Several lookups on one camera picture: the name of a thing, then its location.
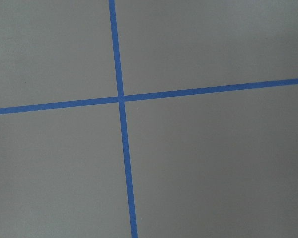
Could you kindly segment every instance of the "blue painter's tape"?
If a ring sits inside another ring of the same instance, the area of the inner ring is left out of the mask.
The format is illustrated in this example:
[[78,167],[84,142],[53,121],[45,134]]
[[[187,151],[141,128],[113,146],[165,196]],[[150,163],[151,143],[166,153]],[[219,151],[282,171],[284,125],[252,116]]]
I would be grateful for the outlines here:
[[134,190],[133,190],[133,180],[132,180],[132,173],[131,173],[127,119],[126,119],[126,110],[125,110],[125,101],[124,101],[124,87],[123,87],[123,77],[122,77],[121,63],[120,63],[118,29],[117,29],[116,10],[115,10],[114,0],[109,0],[109,11],[110,11],[111,32],[112,32],[112,38],[113,38],[117,92],[118,92],[118,99],[119,99],[120,127],[121,127],[123,153],[124,153],[130,229],[131,229],[131,237],[137,238],[138,234],[137,234]]
[[0,108],[0,114],[40,111],[40,110],[49,110],[49,109],[56,109],[56,108],[70,108],[70,107],[117,103],[117,102],[118,102],[118,97],[108,97],[108,98],[95,98],[95,99],[85,99],[85,100],[57,102],[57,103],[25,105],[25,106],[17,106],[17,107]]
[[136,222],[133,180],[132,180],[132,174],[131,174],[127,119],[126,119],[126,111],[125,111],[125,102],[123,102],[123,101],[119,102],[119,114],[120,114],[121,136],[122,136],[122,142],[123,142],[124,165],[125,165],[125,176],[126,176],[126,185],[127,185],[127,199],[128,199],[128,207],[129,207],[131,237],[137,238],[138,237],[137,222]]
[[122,77],[121,63],[120,63],[118,30],[117,30],[117,20],[116,20],[116,10],[115,10],[114,0],[109,0],[109,13],[110,13],[111,35],[113,40],[117,92],[118,92],[118,97],[123,97],[124,87],[123,87],[123,77]]
[[295,84],[298,84],[298,78],[297,79],[277,80],[277,81],[256,82],[256,83],[233,84],[233,85],[216,86],[216,87],[208,87],[208,88],[184,89],[184,90],[158,92],[158,93],[144,93],[144,94],[127,95],[127,96],[125,96],[125,101],[170,98],[170,97],[179,97],[179,96],[196,95],[196,94],[218,93],[218,92],[228,92],[228,91],[255,89],[255,88],[287,86],[287,85],[295,85]]

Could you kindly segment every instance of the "gray surface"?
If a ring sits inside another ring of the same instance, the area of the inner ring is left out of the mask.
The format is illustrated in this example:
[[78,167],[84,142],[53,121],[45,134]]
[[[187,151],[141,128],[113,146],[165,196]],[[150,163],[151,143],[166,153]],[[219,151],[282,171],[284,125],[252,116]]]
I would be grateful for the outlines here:
[[140,238],[298,238],[298,86],[127,112]]
[[0,107],[116,95],[107,0],[0,0]]
[[118,115],[0,115],[0,238],[130,237]]
[[116,2],[126,94],[298,78],[298,0]]

